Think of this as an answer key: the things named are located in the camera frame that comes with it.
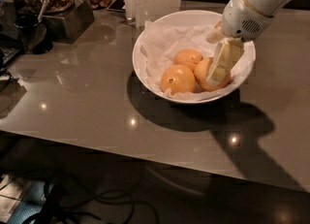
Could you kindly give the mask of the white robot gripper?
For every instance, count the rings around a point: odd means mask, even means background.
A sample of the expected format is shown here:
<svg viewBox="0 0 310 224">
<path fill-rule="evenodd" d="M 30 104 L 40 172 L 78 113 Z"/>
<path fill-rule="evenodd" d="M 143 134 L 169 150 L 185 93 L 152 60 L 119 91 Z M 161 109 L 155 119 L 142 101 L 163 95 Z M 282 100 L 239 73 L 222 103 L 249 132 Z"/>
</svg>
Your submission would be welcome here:
<svg viewBox="0 0 310 224">
<path fill-rule="evenodd" d="M 206 82 L 219 85 L 231 72 L 244 53 L 244 43 L 256 40 L 273 21 L 272 16 L 260 13 L 247 0 L 230 0 L 221 20 L 209 30 L 206 40 L 211 44 L 220 42 L 215 49 Z"/>
</svg>

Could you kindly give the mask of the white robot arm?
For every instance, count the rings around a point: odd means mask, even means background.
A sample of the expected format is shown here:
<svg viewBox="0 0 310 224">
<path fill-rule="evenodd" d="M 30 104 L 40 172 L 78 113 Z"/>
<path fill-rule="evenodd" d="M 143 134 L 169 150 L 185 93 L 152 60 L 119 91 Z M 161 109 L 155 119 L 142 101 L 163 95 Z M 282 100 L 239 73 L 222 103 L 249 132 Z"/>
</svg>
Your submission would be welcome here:
<svg viewBox="0 0 310 224">
<path fill-rule="evenodd" d="M 206 82 L 219 85 L 244 52 L 244 43 L 256 40 L 278 10 L 292 0 L 230 0 L 206 40 L 217 43 Z"/>
</svg>

